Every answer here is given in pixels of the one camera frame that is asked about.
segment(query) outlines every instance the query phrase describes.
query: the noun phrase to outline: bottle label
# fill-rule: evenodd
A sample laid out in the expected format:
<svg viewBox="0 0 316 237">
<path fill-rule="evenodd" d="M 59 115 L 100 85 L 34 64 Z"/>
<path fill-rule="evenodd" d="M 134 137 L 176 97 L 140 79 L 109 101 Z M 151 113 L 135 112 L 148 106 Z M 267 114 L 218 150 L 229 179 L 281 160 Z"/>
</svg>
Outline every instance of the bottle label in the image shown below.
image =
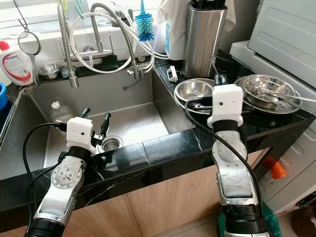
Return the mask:
<svg viewBox="0 0 316 237">
<path fill-rule="evenodd" d="M 8 54 L 3 58 L 3 65 L 6 71 L 15 79 L 28 81 L 31 73 L 27 70 L 26 64 L 17 53 Z"/>
</svg>

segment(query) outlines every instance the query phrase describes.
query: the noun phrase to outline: black cable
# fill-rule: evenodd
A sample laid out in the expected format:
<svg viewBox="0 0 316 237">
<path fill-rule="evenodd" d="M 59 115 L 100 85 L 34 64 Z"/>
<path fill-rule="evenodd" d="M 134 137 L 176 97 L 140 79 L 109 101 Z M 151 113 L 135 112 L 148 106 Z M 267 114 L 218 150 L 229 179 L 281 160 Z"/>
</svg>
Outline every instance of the black cable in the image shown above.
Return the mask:
<svg viewBox="0 0 316 237">
<path fill-rule="evenodd" d="M 257 180 L 257 177 L 254 173 L 254 171 L 252 170 L 252 168 L 250 167 L 250 165 L 247 163 L 247 161 L 238 153 L 238 151 L 236 151 L 228 142 L 226 142 L 223 138 L 221 138 L 220 136 L 218 136 L 216 133 L 214 133 L 211 129 L 205 127 L 203 124 L 201 124 L 200 122 L 196 121 L 192 115 L 190 114 L 189 110 L 188 110 L 188 104 L 190 103 L 194 103 L 194 102 L 199 102 L 199 99 L 196 100 L 189 100 L 185 103 L 184 107 L 185 107 L 185 112 L 186 115 L 189 117 L 189 119 L 196 124 L 199 128 L 203 129 L 204 131 L 206 131 L 207 133 L 209 133 L 210 135 L 212 135 L 214 138 L 216 138 L 217 140 L 219 140 L 221 143 L 223 143 L 229 150 L 231 150 L 235 156 L 237 156 L 240 161 L 247 167 L 247 169 L 249 170 L 249 173 L 253 179 L 254 182 L 254 186 L 255 186 L 255 191 L 257 193 L 258 196 L 258 203 L 259 203 L 259 208 L 260 208 L 260 215 L 263 216 L 263 203 L 262 203 L 262 198 L 261 198 L 261 193 L 260 193 L 260 188 L 259 188 L 259 182 Z"/>
<path fill-rule="evenodd" d="M 27 190 L 26 190 L 26 204 L 28 206 L 28 210 L 29 210 L 29 222 L 28 222 L 28 227 L 26 229 L 26 232 L 25 234 L 29 231 L 29 227 L 31 226 L 32 224 L 32 209 L 31 209 L 31 202 L 30 202 L 30 190 L 31 190 L 31 187 L 34 185 L 34 182 L 39 179 L 41 176 L 43 176 L 44 174 L 52 171 L 54 168 L 56 168 L 58 165 L 60 164 L 57 163 L 55 164 L 54 166 L 52 166 L 51 168 L 49 168 L 48 170 L 45 170 L 44 172 L 40 173 L 39 175 L 35 176 L 34 179 L 32 179 L 32 181 L 29 183 L 28 187 L 27 187 Z"/>
<path fill-rule="evenodd" d="M 21 25 L 24 27 L 25 30 L 29 30 L 28 24 L 26 23 L 26 21 L 25 21 L 23 15 L 22 15 L 22 13 L 20 12 L 20 9 L 18 8 L 18 5 L 16 4 L 15 0 L 13 0 L 13 2 L 14 2 L 14 5 L 15 5 L 16 9 L 18 9 L 18 11 L 19 11 L 19 13 L 20 13 L 20 15 L 21 15 L 21 17 L 22 17 L 24 23 L 25 23 L 25 27 L 23 26 L 23 24 L 21 23 L 20 20 L 19 20 L 19 22 L 21 23 Z"/>
<path fill-rule="evenodd" d="M 32 181 L 32 174 L 30 171 L 28 161 L 26 159 L 26 146 L 27 146 L 28 140 L 29 140 L 30 136 L 33 134 L 33 132 L 35 132 L 37 129 L 39 129 L 41 127 L 45 127 L 45 126 L 56 126 L 56 124 L 55 123 L 43 123 L 43 124 L 37 125 L 28 133 L 28 135 L 26 136 L 24 143 L 23 143 L 22 158 L 23 158 L 23 163 L 24 163 L 26 173 L 28 175 L 30 182 Z M 34 185 L 32 185 L 32 191 L 33 191 L 33 198 L 35 200 L 34 201 L 34 212 L 35 212 L 37 210 L 37 203 L 36 203 L 36 190 L 35 190 Z"/>
</svg>

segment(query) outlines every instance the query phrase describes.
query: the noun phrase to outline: drain strainer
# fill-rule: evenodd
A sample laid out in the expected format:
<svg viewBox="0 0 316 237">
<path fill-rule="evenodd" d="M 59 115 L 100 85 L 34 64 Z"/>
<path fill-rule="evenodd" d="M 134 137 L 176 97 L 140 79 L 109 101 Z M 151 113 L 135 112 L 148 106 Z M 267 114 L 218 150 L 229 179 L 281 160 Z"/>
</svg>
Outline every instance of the drain strainer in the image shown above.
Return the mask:
<svg viewBox="0 0 316 237">
<path fill-rule="evenodd" d="M 100 153 L 116 150 L 123 146 L 123 141 L 118 136 L 108 136 L 104 139 L 101 146 L 98 146 Z"/>
</svg>

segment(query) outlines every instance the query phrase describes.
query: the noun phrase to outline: stainless steel bowl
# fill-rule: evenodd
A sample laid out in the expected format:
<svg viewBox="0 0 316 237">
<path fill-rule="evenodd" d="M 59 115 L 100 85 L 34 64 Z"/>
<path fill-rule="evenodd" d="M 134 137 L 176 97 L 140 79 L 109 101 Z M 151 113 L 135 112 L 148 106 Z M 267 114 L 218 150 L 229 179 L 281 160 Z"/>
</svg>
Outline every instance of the stainless steel bowl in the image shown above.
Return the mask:
<svg viewBox="0 0 316 237">
<path fill-rule="evenodd" d="M 275 108 L 279 101 L 275 97 L 260 93 L 260 91 L 271 94 L 295 95 L 295 89 L 290 84 L 272 76 L 254 74 L 242 77 L 241 80 L 248 101 L 261 108 Z M 292 100 L 289 97 L 279 97 L 287 101 Z"/>
<path fill-rule="evenodd" d="M 195 100 L 200 96 L 212 95 L 213 87 L 201 79 L 189 79 L 179 83 L 174 89 L 176 97 L 187 102 Z"/>
<path fill-rule="evenodd" d="M 53 80 L 58 77 L 60 66 L 58 64 L 47 64 L 37 69 L 38 75 L 41 75 L 45 80 Z"/>
</svg>

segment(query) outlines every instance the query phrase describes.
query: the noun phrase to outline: dish soap bottle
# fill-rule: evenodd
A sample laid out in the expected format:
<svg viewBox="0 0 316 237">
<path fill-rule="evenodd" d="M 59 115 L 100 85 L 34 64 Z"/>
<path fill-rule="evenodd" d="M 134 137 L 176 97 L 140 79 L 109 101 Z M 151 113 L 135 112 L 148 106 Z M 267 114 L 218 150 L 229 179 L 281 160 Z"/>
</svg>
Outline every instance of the dish soap bottle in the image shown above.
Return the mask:
<svg viewBox="0 0 316 237">
<path fill-rule="evenodd" d="M 28 56 L 14 45 L 0 40 L 0 68 L 16 85 L 24 86 L 33 82 L 32 65 Z"/>
<path fill-rule="evenodd" d="M 56 122 L 56 120 L 68 122 L 69 119 L 75 117 L 67 105 L 60 106 L 58 101 L 53 102 L 51 108 L 50 118 L 52 122 Z"/>
</svg>

